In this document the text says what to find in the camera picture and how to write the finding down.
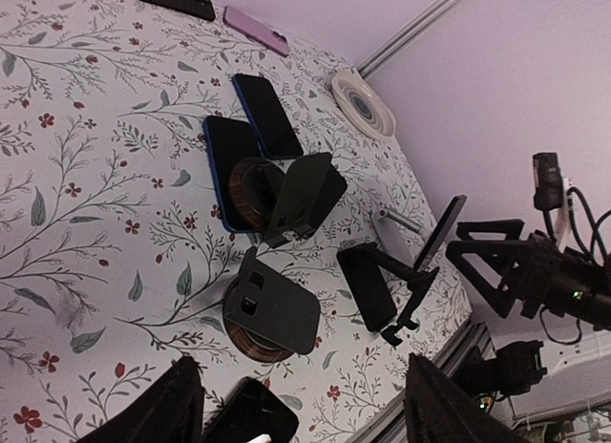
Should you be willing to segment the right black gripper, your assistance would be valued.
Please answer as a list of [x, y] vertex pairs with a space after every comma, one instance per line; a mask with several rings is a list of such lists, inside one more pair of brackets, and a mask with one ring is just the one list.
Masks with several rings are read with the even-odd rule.
[[[464, 221], [456, 228], [463, 241], [451, 241], [446, 257], [491, 309], [507, 318], [516, 299], [520, 314], [532, 319], [547, 308], [569, 314], [598, 329], [610, 328], [610, 271], [574, 249], [559, 251], [550, 241], [532, 234], [520, 241], [524, 221]], [[474, 240], [474, 234], [497, 234], [500, 240]], [[476, 255], [500, 278], [513, 265], [513, 296], [493, 286], [466, 258]]]

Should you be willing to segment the black folding phone stand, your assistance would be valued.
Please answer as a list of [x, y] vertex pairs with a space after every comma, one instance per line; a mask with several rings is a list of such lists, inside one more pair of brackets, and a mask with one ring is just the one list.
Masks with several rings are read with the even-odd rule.
[[[412, 315], [429, 293], [438, 275], [438, 267], [416, 269], [382, 251], [376, 243], [345, 248], [336, 254], [336, 259], [368, 331], [380, 334], [396, 348], [402, 343], [397, 336], [401, 329], [419, 328]], [[397, 310], [391, 297], [381, 273], [383, 269], [404, 281], [411, 292], [401, 311]]]

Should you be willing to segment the black phone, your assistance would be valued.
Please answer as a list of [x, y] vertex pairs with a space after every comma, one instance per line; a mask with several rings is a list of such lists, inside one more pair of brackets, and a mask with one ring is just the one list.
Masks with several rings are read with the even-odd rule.
[[216, 19], [215, 10], [210, 0], [139, 0], [162, 8], [178, 11], [208, 22]]
[[260, 381], [244, 377], [201, 442], [250, 442], [261, 435], [272, 442], [290, 442], [298, 427], [298, 416], [280, 398]]
[[272, 84], [250, 74], [235, 74], [232, 83], [263, 154], [269, 159], [301, 157], [304, 151]]
[[420, 253], [414, 260], [412, 266], [414, 270], [421, 271], [428, 267], [436, 252], [446, 240], [446, 237], [460, 215], [467, 199], [468, 197], [466, 195], [457, 195], [450, 201], [436, 227], [431, 232]]

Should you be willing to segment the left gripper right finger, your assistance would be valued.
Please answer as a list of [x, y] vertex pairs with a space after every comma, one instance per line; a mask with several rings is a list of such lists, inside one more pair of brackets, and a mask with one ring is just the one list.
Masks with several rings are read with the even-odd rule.
[[523, 443], [525, 439], [489, 414], [430, 359], [412, 353], [406, 375], [407, 439], [416, 442]]

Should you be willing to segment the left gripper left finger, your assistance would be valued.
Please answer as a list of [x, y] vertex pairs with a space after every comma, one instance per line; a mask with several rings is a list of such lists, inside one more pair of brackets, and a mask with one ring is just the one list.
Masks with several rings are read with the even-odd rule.
[[82, 442], [199, 442], [204, 388], [197, 362], [182, 356], [136, 401]]

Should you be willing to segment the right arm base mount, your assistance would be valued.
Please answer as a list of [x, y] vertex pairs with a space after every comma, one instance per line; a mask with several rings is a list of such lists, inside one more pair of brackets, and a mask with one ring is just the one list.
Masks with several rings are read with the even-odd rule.
[[548, 369], [542, 365], [539, 340], [518, 341], [494, 351], [485, 358], [482, 349], [469, 349], [465, 359], [451, 376], [481, 411], [490, 413], [494, 404], [521, 395], [540, 383]]

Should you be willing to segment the black stand wooden base front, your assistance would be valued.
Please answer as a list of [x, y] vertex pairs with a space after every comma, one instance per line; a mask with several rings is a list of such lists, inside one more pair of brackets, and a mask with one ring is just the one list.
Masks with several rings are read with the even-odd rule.
[[310, 354], [320, 316], [316, 295], [259, 261], [255, 246], [246, 250], [222, 299], [227, 335], [239, 352], [260, 363]]

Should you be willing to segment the purple phone at back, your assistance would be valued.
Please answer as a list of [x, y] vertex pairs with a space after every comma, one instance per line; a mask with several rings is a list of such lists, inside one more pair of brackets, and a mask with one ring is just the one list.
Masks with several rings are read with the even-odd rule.
[[287, 39], [258, 20], [248, 16], [234, 7], [226, 6], [223, 13], [223, 22], [230, 28], [253, 39], [272, 52], [288, 57], [290, 48]]

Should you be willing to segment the front aluminium rail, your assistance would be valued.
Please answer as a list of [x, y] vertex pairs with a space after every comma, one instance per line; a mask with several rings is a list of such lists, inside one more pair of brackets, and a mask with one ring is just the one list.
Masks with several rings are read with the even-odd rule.
[[467, 323], [427, 360], [410, 356], [406, 386], [350, 442], [493, 442], [500, 425], [453, 380], [491, 350], [484, 324]]

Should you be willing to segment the black phone front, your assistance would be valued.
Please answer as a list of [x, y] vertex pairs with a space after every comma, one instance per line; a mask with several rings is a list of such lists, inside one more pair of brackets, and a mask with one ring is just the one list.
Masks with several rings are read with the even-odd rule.
[[290, 442], [298, 427], [298, 416], [280, 398], [260, 381], [244, 377], [201, 442], [250, 442], [261, 435], [272, 442]]

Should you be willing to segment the white patterned plate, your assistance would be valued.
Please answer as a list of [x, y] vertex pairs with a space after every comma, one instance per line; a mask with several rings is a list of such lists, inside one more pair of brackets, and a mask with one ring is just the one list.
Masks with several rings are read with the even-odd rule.
[[360, 132], [377, 140], [395, 137], [394, 114], [358, 73], [338, 71], [330, 84], [339, 108]]

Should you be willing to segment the right aluminium frame post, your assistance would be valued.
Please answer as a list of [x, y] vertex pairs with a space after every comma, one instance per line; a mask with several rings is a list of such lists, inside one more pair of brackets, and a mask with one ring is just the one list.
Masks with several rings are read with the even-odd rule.
[[419, 35], [465, 0], [435, 0], [417, 14], [406, 26], [357, 67], [359, 75], [367, 79], [378, 72], [394, 56], [407, 48]]

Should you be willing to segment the floral table mat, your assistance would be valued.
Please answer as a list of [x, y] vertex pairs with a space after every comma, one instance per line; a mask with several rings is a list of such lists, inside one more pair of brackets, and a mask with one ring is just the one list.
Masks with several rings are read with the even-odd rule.
[[[335, 256], [371, 240], [371, 212], [434, 218], [397, 142], [342, 115], [346, 60], [299, 37], [280, 57], [227, 27], [137, 0], [1, 0], [1, 438], [74, 442], [126, 409], [183, 354], [206, 418], [245, 376], [299, 417], [299, 442], [342, 442], [403, 389], [472, 308], [443, 255], [392, 348], [369, 333]], [[271, 81], [308, 153], [348, 189], [316, 235], [260, 259], [321, 303], [314, 350], [258, 363], [231, 343], [224, 285], [259, 244], [222, 223], [202, 131], [244, 119], [236, 73]]]

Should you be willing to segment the blue phone under stand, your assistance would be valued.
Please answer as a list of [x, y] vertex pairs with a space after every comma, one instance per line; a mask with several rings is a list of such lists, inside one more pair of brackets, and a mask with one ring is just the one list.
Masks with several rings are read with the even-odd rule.
[[248, 122], [222, 116], [208, 116], [202, 130], [223, 226], [232, 233], [254, 232], [233, 206], [228, 189], [234, 166], [262, 155], [254, 130]]

